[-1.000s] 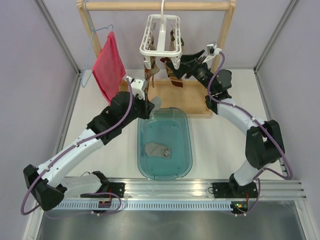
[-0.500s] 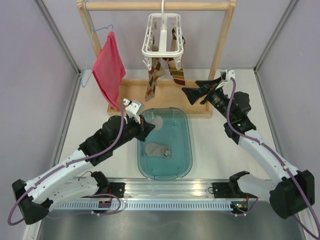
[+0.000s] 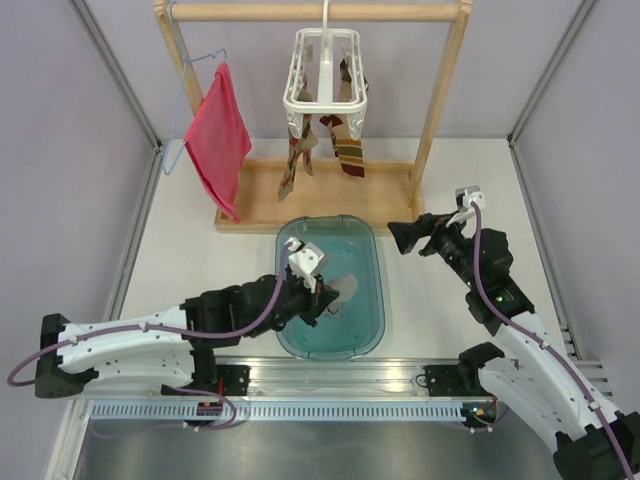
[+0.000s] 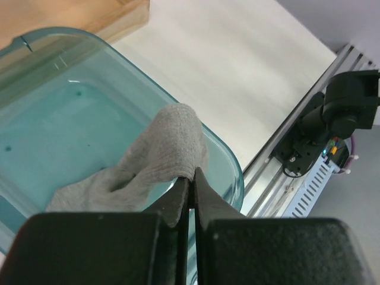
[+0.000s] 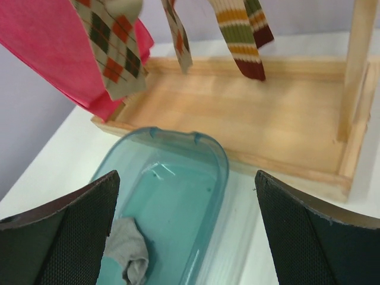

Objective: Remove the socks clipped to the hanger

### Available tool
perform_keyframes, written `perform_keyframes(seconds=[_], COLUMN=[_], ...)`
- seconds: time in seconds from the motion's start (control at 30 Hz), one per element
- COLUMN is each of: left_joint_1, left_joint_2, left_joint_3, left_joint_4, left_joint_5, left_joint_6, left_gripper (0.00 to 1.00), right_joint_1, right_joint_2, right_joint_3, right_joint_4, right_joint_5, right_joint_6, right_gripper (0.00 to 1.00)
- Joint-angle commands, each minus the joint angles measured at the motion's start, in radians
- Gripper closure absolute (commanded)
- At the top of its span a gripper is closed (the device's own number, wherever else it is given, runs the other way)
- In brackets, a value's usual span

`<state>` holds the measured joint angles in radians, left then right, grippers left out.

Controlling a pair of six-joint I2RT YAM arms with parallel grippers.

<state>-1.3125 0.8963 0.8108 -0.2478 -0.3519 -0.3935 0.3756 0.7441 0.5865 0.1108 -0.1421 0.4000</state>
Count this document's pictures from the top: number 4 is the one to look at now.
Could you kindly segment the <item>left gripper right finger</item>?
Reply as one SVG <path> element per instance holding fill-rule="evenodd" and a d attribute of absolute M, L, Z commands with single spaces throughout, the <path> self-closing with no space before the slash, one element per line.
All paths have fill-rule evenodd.
<path fill-rule="evenodd" d="M 195 171 L 199 284 L 374 284 L 352 230 L 335 218 L 248 218 Z"/>

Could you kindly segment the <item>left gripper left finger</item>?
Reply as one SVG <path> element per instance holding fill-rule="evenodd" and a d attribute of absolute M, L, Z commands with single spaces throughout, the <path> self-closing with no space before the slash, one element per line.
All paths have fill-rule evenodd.
<path fill-rule="evenodd" d="M 185 284 L 189 180 L 139 213 L 29 218 L 1 268 L 2 284 Z"/>

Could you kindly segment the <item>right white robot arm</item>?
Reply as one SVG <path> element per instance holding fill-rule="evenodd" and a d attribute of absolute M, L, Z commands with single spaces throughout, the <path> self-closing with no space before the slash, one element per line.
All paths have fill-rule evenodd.
<path fill-rule="evenodd" d="M 307 174 L 331 140 L 349 138 L 356 129 L 371 129 L 379 107 L 379 71 L 334 75 L 317 92 L 274 149 L 282 172 L 291 178 Z"/>

